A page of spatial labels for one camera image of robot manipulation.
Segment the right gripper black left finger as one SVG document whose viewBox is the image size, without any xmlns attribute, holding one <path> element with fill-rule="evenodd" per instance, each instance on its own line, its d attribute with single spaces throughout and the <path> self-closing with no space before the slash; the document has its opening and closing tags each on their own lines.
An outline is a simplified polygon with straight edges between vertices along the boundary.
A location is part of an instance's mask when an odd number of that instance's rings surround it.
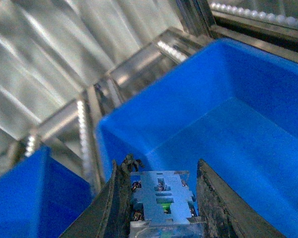
<svg viewBox="0 0 298 238">
<path fill-rule="evenodd" d="M 111 178 L 92 203 L 60 235 L 62 238 L 127 238 L 130 234 L 131 172 L 144 168 L 128 154 L 118 165 L 112 161 Z"/>
</svg>

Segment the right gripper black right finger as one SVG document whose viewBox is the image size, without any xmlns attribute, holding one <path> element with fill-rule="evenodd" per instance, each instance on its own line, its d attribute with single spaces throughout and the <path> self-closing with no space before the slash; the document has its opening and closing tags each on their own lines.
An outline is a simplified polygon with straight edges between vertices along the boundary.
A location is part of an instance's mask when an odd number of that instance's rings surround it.
<svg viewBox="0 0 298 238">
<path fill-rule="evenodd" d="M 196 193 L 205 238 L 283 238 L 203 159 L 197 164 Z"/>
</svg>

